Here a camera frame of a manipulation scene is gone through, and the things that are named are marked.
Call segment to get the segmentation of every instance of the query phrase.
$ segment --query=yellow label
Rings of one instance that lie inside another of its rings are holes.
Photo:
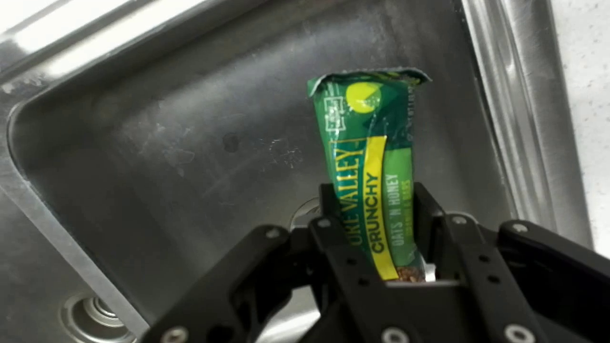
[[[368,248],[376,269],[384,280],[399,278],[386,236],[382,181],[384,181],[384,137],[367,139],[363,208],[367,223]]]
[[[347,105],[357,114],[370,114],[378,110],[382,103],[382,84],[374,82],[357,82],[351,84],[346,91]]]

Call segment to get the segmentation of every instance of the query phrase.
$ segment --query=sink basin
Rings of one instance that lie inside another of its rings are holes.
[[[41,230],[65,230],[107,276],[98,288],[143,322],[256,225],[288,227],[317,196],[328,177],[306,82],[332,70],[429,72],[416,99],[418,181],[487,227],[515,215],[452,0],[212,4],[25,103],[8,131],[44,204]]]
[[[88,286],[4,192],[0,221],[0,341],[67,341],[60,309]]]

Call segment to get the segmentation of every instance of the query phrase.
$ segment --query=green plastic pouch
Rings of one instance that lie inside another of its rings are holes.
[[[414,242],[414,68],[326,74],[309,82],[326,166],[351,244],[384,280],[420,278]]]

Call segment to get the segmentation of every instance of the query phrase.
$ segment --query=sink drain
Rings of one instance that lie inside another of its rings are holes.
[[[96,295],[69,299],[62,307],[62,324],[79,343],[134,343],[136,337]]]

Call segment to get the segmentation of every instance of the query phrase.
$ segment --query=screw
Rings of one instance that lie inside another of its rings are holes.
[[[454,215],[454,223],[456,223],[456,225],[468,225],[469,219],[466,219],[466,217],[462,217],[462,215]]]
[[[534,333],[529,328],[519,324],[509,324],[504,329],[504,335],[509,339],[509,343],[536,343]]]
[[[527,227],[527,225],[523,225],[523,223],[513,223],[513,230],[517,230],[517,232],[525,234],[525,232],[529,232],[529,227]]]
[[[279,228],[267,230],[267,238],[269,238],[269,240],[275,240],[275,238],[279,238],[279,236],[281,236],[281,230],[279,230]]]
[[[328,227],[332,227],[332,223],[326,217],[323,217],[323,219],[319,219],[319,227],[328,228]]]
[[[187,343],[189,339],[189,331],[182,326],[172,328],[164,333],[164,337],[161,339],[163,343]]]
[[[384,343],[408,343],[408,335],[399,328],[387,328],[382,333]]]

